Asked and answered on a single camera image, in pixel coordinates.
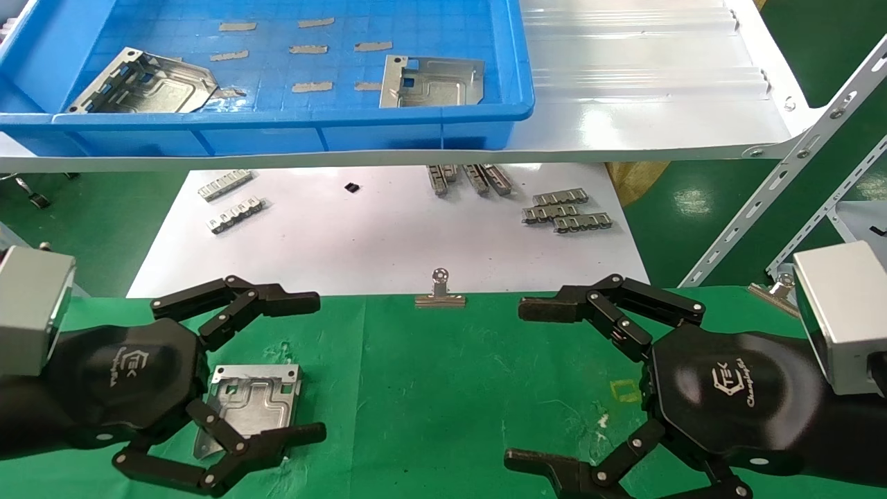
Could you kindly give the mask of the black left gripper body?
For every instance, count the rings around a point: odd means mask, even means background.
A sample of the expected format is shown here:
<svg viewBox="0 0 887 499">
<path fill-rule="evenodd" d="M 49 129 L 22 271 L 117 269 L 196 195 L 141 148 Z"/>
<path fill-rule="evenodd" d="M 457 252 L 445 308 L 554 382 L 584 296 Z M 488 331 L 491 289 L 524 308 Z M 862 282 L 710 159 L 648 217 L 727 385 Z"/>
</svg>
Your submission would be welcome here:
<svg viewBox="0 0 887 499">
<path fill-rule="evenodd" d="M 190 423 L 208 375 L 202 341 L 171 319 L 66 333 L 45 369 L 66 445 L 164 442 Z"/>
</svg>

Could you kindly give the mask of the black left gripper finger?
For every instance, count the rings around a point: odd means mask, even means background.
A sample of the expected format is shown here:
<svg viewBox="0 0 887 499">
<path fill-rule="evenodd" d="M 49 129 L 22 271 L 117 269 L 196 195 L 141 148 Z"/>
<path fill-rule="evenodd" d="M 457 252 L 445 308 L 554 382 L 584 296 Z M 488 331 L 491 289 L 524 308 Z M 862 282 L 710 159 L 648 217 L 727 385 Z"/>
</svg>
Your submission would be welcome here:
<svg viewBox="0 0 887 499">
<path fill-rule="evenodd" d="M 151 301 L 153 318 L 176 322 L 215 310 L 216 314 L 197 329 L 208 351 L 217 351 L 260 316 L 312 315 L 320 308 L 317 292 L 288 292 L 278 283 L 253 284 L 234 275 Z"/>
<path fill-rule="evenodd" d="M 317 444 L 327 437 L 326 426 L 317 422 L 264 430 L 246 438 L 202 400 L 190 401 L 184 406 L 184 414 L 222 446 L 224 457 L 218 462 L 206 469 L 153 457 L 149 454 L 151 440 L 137 438 L 114 456 L 114 468 L 131 480 L 221 497 L 247 474 L 279 466 L 286 449 Z"/>
</svg>

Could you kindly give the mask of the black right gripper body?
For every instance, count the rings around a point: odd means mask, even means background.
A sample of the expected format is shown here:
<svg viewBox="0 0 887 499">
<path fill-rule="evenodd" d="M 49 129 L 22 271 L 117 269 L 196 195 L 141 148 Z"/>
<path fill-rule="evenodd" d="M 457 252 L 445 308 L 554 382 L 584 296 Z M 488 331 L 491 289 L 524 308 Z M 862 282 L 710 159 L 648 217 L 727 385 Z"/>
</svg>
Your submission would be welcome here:
<svg viewBox="0 0 887 499">
<path fill-rule="evenodd" d="M 802 473 L 804 442 L 829 388 L 805 339 L 679 326 L 653 342 L 651 416 L 663 444 L 693 469 L 723 462 Z"/>
</svg>

